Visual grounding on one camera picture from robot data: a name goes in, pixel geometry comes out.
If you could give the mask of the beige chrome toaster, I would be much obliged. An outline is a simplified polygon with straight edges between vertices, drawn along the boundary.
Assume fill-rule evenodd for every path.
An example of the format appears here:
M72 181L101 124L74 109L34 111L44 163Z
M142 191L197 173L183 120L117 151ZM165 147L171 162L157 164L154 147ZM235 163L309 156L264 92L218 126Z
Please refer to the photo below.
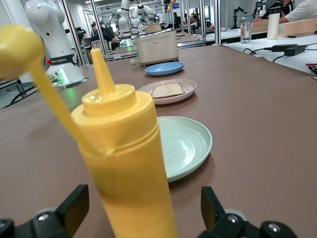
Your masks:
M174 29L137 36L135 44L141 65L175 61L179 57Z

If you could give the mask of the black power adapter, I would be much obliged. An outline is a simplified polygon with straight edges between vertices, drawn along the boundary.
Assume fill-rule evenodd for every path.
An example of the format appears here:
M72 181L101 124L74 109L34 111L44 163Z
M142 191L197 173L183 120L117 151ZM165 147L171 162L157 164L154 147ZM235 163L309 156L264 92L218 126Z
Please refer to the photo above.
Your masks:
M264 50L272 52L283 52L285 56L295 56L303 53L306 50L307 45L286 44L286 45L274 45L272 47L264 48Z

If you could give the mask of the blue plate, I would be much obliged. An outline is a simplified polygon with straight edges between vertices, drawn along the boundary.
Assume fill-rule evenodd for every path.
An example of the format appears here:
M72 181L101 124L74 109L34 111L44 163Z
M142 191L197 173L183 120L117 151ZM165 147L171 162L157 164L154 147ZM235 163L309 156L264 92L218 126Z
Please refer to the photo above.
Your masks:
M184 67L183 62L173 61L158 63L145 68L145 72L151 76L165 76L177 73L181 71Z

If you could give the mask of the brown crust bread slice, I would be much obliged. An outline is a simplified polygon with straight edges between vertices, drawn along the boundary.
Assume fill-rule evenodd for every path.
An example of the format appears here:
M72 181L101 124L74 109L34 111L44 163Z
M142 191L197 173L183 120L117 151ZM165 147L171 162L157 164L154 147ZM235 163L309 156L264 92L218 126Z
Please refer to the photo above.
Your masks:
M184 94L185 91L180 83L173 82L157 86L152 91L154 99L163 99Z
M150 33L155 33L155 32L159 32L161 31L161 25L158 24L158 23L153 23L153 24L150 24L146 27L146 33L147 34L150 34Z

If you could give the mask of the wooden board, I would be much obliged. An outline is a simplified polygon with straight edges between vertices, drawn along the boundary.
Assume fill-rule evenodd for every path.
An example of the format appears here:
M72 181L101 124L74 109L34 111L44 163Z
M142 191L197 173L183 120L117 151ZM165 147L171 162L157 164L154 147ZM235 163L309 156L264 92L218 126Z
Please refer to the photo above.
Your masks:
M252 34L266 32L268 20L253 23ZM282 23L278 26L277 37L287 37L289 35L309 34L317 31L317 18Z

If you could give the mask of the person in white shirt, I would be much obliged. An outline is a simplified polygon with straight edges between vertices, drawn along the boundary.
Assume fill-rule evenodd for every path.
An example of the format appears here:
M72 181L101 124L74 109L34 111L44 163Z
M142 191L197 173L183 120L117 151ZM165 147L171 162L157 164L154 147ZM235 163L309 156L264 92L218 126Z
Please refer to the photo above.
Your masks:
M317 18L317 0L303 0L284 17L279 19L279 24Z

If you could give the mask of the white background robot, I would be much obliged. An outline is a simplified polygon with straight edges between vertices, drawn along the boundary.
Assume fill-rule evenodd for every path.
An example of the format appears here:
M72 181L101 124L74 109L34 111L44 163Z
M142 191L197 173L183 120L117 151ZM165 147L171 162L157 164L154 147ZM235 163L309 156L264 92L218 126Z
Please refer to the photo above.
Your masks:
M143 3L139 3L132 11L132 14L130 14L130 4L136 1L137 0L122 0L121 8L113 11L107 21L107 26L111 26L111 21L113 19L117 20L119 31L122 33L123 39L130 39L132 36L139 34L139 24L141 23L141 16L144 13L152 16L155 23L159 23L160 21L159 13Z

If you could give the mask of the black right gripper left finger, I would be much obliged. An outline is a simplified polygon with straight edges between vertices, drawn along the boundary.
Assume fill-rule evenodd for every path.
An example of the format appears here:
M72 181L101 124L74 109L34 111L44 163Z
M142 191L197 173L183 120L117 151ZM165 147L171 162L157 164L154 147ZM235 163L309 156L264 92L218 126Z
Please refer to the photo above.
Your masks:
M40 210L16 227L16 238L73 238L89 211L89 188L78 185L56 208Z

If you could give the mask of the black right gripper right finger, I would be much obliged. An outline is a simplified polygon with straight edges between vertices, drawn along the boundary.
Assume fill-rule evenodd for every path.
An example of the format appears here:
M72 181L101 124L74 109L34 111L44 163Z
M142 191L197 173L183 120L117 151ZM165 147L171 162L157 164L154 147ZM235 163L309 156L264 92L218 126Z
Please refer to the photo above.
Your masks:
M226 213L208 186L202 187L201 214L206 230L197 238L249 238L245 234L245 221L236 214Z

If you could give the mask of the yellow squeeze bottle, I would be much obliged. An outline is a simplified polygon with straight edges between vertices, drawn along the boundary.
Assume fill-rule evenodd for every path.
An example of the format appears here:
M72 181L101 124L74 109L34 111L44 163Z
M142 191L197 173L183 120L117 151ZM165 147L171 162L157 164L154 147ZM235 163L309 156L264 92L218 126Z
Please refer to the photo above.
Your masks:
M154 100L132 85L115 84L101 50L91 54L98 88L70 112L42 68L40 38L21 25L0 28L0 76L31 74L76 140L115 237L179 238Z

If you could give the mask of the beige plate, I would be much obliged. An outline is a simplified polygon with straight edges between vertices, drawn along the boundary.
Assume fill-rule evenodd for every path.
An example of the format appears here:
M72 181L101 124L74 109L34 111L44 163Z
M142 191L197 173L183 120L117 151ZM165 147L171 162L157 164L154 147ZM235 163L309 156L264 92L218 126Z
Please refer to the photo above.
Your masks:
M191 80L172 79L172 80L164 80L164 81L159 81L159 82L145 85L145 86L141 87L139 89L139 91L149 93L152 96L152 91L155 87L163 85L163 84L173 83L173 82L180 83L182 85L185 93L182 95L169 97L169 98L163 98L163 99L154 99L153 98L156 105L166 105L166 104L180 102L180 101L190 97L195 92L195 89L197 87L196 83L194 81L191 81Z

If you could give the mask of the white thermos flask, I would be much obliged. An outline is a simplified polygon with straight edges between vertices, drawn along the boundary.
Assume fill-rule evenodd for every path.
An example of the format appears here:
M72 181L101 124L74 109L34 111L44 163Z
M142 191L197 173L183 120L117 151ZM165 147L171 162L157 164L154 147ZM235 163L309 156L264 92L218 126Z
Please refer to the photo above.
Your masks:
M275 7L269 8L267 39L274 40L277 38L279 19L282 3L277 3Z

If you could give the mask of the pale green plate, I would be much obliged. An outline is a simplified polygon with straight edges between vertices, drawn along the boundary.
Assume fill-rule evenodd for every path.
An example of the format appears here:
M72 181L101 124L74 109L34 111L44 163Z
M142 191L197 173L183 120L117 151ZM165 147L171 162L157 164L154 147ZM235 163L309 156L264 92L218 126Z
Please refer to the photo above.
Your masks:
M208 157L212 134L202 123L184 117L158 117L168 182L195 171Z

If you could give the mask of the glass of water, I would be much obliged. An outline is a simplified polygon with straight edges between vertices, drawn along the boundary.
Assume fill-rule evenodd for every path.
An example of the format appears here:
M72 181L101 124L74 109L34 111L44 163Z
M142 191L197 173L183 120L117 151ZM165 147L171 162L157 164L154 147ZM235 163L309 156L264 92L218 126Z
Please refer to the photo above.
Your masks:
M254 18L248 13L240 19L240 42L243 44L251 42L253 21Z

